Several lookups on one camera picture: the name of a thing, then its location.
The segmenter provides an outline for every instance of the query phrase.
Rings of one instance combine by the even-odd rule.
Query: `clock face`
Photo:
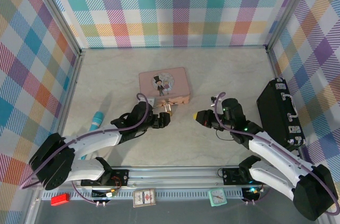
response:
[[[227,203],[227,198],[222,188],[213,189],[209,191],[209,193],[210,193],[210,203],[212,206],[218,206],[218,205]]]

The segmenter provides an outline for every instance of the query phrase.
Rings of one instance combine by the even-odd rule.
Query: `cartoon couple sticker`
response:
[[[157,85],[159,96],[164,96],[164,91],[166,91],[167,94],[169,94],[169,91],[171,91],[172,85],[170,85],[170,83],[173,81],[173,79],[170,74],[169,76],[170,78],[167,78],[167,76],[162,76],[164,78],[163,80],[159,78],[159,75],[154,76],[154,80],[155,80],[155,84]]]

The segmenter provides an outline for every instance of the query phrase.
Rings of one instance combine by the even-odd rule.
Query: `suitcase handle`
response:
[[[290,122],[292,122],[293,118],[297,118],[298,117],[298,110],[295,107],[295,104],[294,104],[294,101],[293,101],[293,97],[292,97],[292,95],[285,94],[283,92],[281,93],[281,96],[282,96],[282,100],[286,100],[286,98],[290,98],[290,100],[291,100],[291,103],[292,103],[292,106],[293,106],[295,114],[293,115],[293,114],[287,113],[287,116],[288,116],[288,120]]]

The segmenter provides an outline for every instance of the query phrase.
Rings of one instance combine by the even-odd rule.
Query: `red object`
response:
[[[51,205],[52,206],[57,206],[60,204],[64,204],[70,201],[70,195],[67,193],[61,194],[59,196],[54,196],[51,198]]]

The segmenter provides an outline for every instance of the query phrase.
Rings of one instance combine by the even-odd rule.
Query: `white marble floor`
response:
[[[236,142],[221,141],[215,130],[193,119],[210,108],[210,97],[221,91],[236,98],[247,119],[260,125],[256,99],[273,73],[259,48],[138,48],[86,50],[64,135],[86,132],[94,113],[105,114],[103,125],[130,112],[137,103],[138,74],[185,67],[191,87],[187,105],[173,107],[171,123],[145,135],[91,154],[113,166],[237,165],[250,155]],[[221,137],[231,139],[228,132]]]

